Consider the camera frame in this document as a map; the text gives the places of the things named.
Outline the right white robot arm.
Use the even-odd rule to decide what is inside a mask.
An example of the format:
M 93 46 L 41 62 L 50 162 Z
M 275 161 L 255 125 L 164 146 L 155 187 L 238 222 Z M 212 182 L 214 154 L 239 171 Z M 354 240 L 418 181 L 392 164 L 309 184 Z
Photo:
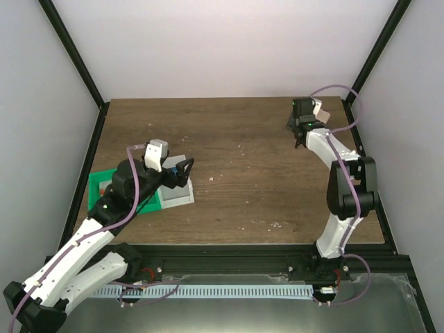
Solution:
M 322 102 L 313 97 L 295 98 L 287 121 L 296 140 L 330 170 L 326 202 L 330 211 L 325 229 L 316 241 L 318 254 L 308 262 L 313 278 L 325 279 L 333 271 L 331 259 L 344 254 L 355 228 L 379 204 L 377 166 L 372 157 L 350 150 L 319 119 Z

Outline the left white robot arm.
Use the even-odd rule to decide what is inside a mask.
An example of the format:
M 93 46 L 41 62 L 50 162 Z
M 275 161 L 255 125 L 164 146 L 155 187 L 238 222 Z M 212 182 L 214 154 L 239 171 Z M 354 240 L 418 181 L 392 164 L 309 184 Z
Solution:
M 101 287 L 120 280 L 134 280 L 142 271 L 140 254 L 129 244 L 115 246 L 103 259 L 86 264 L 137 216 L 140 203 L 156 191 L 185 187 L 194 159 L 175 166 L 156 167 L 140 160 L 122 161 L 111 182 L 87 213 L 73 237 L 25 282 L 10 282 L 3 295 L 12 314 L 29 332 L 57 332 L 67 316 Z

